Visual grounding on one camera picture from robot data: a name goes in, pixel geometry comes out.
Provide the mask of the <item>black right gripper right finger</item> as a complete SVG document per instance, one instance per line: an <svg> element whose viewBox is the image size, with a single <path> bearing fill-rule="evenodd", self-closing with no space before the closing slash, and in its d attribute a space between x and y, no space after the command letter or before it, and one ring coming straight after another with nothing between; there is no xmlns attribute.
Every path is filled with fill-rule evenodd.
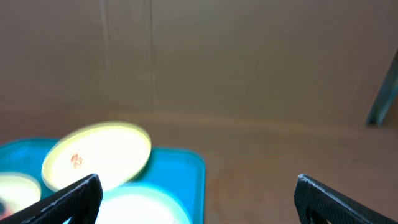
<svg viewBox="0 0 398 224"><path fill-rule="evenodd" d="M294 203L301 224L397 224L305 174L297 178Z"/></svg>

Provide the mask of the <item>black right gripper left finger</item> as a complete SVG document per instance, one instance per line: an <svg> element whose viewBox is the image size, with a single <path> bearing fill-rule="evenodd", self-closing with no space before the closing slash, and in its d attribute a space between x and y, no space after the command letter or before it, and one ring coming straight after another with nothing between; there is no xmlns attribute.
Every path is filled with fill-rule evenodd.
<svg viewBox="0 0 398 224"><path fill-rule="evenodd" d="M100 178L90 174L6 217L1 224L94 224L102 199Z"/></svg>

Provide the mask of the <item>yellow-green plate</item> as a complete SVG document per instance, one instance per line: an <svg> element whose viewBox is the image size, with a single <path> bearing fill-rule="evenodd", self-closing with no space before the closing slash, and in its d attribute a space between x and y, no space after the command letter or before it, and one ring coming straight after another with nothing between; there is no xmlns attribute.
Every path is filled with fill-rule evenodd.
<svg viewBox="0 0 398 224"><path fill-rule="evenodd" d="M1 219L5 219L41 198L41 186L31 176L18 172L1 173Z"/></svg>
<svg viewBox="0 0 398 224"><path fill-rule="evenodd" d="M96 174L107 191L136 178L151 151L151 138L140 126L121 121L91 124L61 138L49 150L41 176L44 184L56 192Z"/></svg>

